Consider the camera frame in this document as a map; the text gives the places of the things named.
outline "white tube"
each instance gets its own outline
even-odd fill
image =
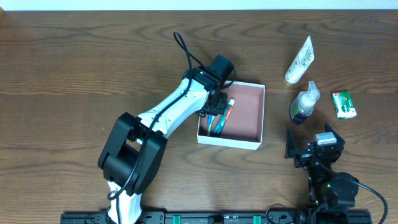
[[[303,47],[300,49],[296,58],[285,74],[286,85],[297,83],[304,75],[304,72],[310,66],[314,58],[315,56],[313,54],[311,37],[308,36]]]

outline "small green package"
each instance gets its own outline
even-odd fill
[[[331,98],[335,104],[338,119],[347,119],[356,116],[353,99],[351,99],[349,91],[332,93]]]

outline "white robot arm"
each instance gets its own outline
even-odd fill
[[[227,94],[220,90],[232,71],[233,64],[219,55],[209,67],[190,68],[180,86],[151,110],[136,118],[129,113],[119,117],[98,159],[111,190],[108,217],[113,223],[137,221],[141,193],[159,170],[167,138],[187,117],[195,112],[224,113]],[[133,149],[127,140],[141,143],[141,150]]]
[[[183,94],[187,88],[189,80],[184,78],[180,86],[165,100],[159,103],[151,110],[140,114],[138,117],[142,118],[141,123],[149,127],[156,113],[167,106],[171,101],[176,99],[179,95]],[[185,97],[177,101],[172,105],[160,118],[159,122],[156,122],[153,131],[161,131],[165,138],[168,138],[173,131],[192,113],[200,110],[206,103],[209,92],[205,90],[205,87],[195,80],[192,80],[191,87]],[[120,186],[114,182],[108,181],[108,185],[111,192],[117,192],[120,190]],[[135,223],[141,215],[141,194],[128,196],[126,192],[123,192],[119,196],[119,207],[120,213],[119,218],[122,224]],[[115,222],[118,223],[118,214],[116,211],[116,200],[111,201],[111,208],[108,210],[108,216]]]

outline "green clip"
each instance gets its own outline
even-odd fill
[[[261,216],[253,215],[253,224],[261,224]]]
[[[173,224],[181,224],[181,216],[174,215],[173,216]]]

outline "hand soap bottle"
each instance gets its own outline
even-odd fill
[[[302,91],[290,106],[290,118],[294,124],[302,124],[314,109],[320,93],[314,81],[309,81],[308,91]]]

